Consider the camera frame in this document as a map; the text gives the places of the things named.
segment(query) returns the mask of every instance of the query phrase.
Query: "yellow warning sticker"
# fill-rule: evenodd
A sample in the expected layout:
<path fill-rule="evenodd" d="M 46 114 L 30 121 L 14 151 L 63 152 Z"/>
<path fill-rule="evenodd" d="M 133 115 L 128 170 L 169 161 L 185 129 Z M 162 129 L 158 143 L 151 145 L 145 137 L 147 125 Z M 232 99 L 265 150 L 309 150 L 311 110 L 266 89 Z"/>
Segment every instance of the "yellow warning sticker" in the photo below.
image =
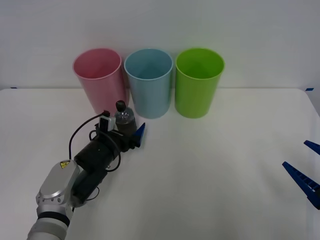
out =
<path fill-rule="evenodd" d="M 68 160 L 68 161 L 61 161 L 61 162 L 60 162 L 60 166 L 61 166 L 62 169 L 64 169 L 69 163 L 70 163 L 70 160 Z"/>

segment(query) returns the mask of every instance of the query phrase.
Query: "pink cup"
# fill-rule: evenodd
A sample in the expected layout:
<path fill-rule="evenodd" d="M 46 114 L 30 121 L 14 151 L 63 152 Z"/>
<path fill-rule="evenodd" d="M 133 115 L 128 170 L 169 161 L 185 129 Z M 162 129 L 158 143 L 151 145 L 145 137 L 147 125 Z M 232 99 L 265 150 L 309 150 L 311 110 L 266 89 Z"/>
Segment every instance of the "pink cup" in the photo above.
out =
<path fill-rule="evenodd" d="M 97 114 L 107 110 L 113 116 L 117 101 L 128 104 L 121 63 L 120 55 L 109 48 L 88 50 L 73 63 L 73 71 Z"/>

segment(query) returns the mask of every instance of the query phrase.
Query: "plastic cup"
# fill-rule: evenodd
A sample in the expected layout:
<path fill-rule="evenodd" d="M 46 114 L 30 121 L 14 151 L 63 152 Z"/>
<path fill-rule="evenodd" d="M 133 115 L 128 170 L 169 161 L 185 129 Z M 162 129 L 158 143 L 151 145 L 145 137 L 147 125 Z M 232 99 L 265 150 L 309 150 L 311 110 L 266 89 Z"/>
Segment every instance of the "plastic cup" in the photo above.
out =
<path fill-rule="evenodd" d="M 175 108 L 186 118 L 201 118 L 209 111 L 225 62 L 206 48 L 190 48 L 175 61 Z"/>
<path fill-rule="evenodd" d="M 117 101 L 128 104 L 121 63 L 120 55 L 109 48 L 88 50 L 73 63 L 73 71 L 97 114 L 106 110 L 113 116 Z"/>
<path fill-rule="evenodd" d="M 137 114 L 147 119 L 155 119 L 168 111 L 172 68 L 171 56 L 159 49 L 142 49 L 126 58 L 124 69 L 128 74 Z"/>

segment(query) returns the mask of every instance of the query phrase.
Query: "white table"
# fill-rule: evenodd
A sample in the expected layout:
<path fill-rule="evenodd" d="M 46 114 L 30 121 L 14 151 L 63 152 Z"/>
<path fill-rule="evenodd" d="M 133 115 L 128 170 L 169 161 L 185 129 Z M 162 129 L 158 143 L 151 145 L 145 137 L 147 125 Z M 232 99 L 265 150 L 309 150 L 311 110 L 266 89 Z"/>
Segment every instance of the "white table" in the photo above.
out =
<path fill-rule="evenodd" d="M 0 91 L 1 239 L 27 238 L 41 184 L 93 115 L 82 89 Z M 320 143 L 320 118 L 304 92 L 219 89 L 203 118 L 182 117 L 173 99 L 163 117 L 136 118 L 143 146 L 75 210 L 67 240 L 319 239 L 320 213 L 282 167 L 320 183 L 320 157 L 303 144 Z"/>

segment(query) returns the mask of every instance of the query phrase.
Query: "wire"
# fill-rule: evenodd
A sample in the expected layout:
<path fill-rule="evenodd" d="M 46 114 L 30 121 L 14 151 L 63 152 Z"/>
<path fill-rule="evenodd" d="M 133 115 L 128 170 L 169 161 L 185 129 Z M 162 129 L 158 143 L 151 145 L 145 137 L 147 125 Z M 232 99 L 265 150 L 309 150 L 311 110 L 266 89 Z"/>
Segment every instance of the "wire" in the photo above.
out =
<path fill-rule="evenodd" d="M 93 198 L 87 199 L 86 202 L 91 201 L 91 200 L 95 199 L 96 197 L 98 197 L 98 195 L 100 193 L 100 188 L 98 186 L 96 188 L 98 189 L 98 193 Z"/>
<path fill-rule="evenodd" d="M 92 130 L 92 131 L 89 133 L 89 139 L 90 139 L 90 141 L 92 140 L 91 135 L 92 135 L 93 133 L 97 134 L 96 130 Z"/>
<path fill-rule="evenodd" d="M 116 167 L 114 169 L 111 169 L 111 170 L 106 170 L 108 173 L 114 172 L 115 170 L 117 170 L 119 168 L 120 163 L 121 163 L 121 152 L 120 152 L 120 149 L 119 149 L 118 145 L 115 143 L 115 141 L 113 141 L 110 136 L 108 136 L 107 134 L 105 134 L 102 131 L 99 131 L 99 134 L 105 136 L 113 144 L 115 150 L 118 153 L 118 164 L 116 165 Z"/>
<path fill-rule="evenodd" d="M 101 117 L 103 115 L 103 113 L 101 114 L 98 114 L 90 119 L 88 119 L 87 121 L 85 121 L 84 123 L 82 123 L 75 131 L 74 133 L 72 134 L 71 138 L 70 138 L 70 141 L 69 141 L 69 159 L 71 160 L 72 159 L 72 151 L 71 151 L 71 144 L 72 144 L 72 140 L 74 139 L 75 135 L 77 134 L 77 132 L 79 132 L 79 130 L 84 126 L 86 125 L 87 123 L 91 122 L 92 120 L 94 119 L 97 119 L 99 117 Z M 97 127 L 96 130 L 92 130 L 90 131 L 89 133 L 89 139 L 90 141 L 92 140 L 92 134 L 95 133 L 97 135 L 97 130 L 99 132 L 99 134 L 105 136 L 114 146 L 115 150 L 117 151 L 118 153 L 118 164 L 116 165 L 116 167 L 114 169 L 111 169 L 111 170 L 106 170 L 108 173 L 110 172 L 114 172 L 115 170 L 117 170 L 120 166 L 120 163 L 121 163 L 121 152 L 120 152 L 120 149 L 118 148 L 118 145 L 115 143 L 115 141 L 112 140 L 112 138 L 110 136 L 108 136 L 107 134 L 105 134 L 104 132 L 100 131 L 100 129 Z M 98 189 L 98 193 L 92 197 L 92 198 L 89 198 L 86 200 L 86 202 L 88 201 L 91 201 L 93 199 L 95 199 L 96 197 L 98 197 L 99 193 L 100 193 L 100 188 L 97 186 L 96 187 Z"/>
<path fill-rule="evenodd" d="M 82 123 L 76 130 L 75 132 L 72 134 L 71 138 L 70 138 L 70 141 L 69 141 L 69 159 L 71 160 L 72 159 L 72 153 L 71 153 L 71 143 L 72 143 L 72 140 L 74 139 L 75 135 L 77 134 L 77 132 L 79 132 L 79 130 L 84 126 L 86 125 L 87 123 L 91 122 L 92 120 L 94 119 L 97 119 L 99 117 L 101 117 L 103 115 L 103 113 L 100 113 L 98 114 L 97 116 L 94 116 L 90 119 L 88 119 L 87 121 L 85 121 L 84 123 Z"/>

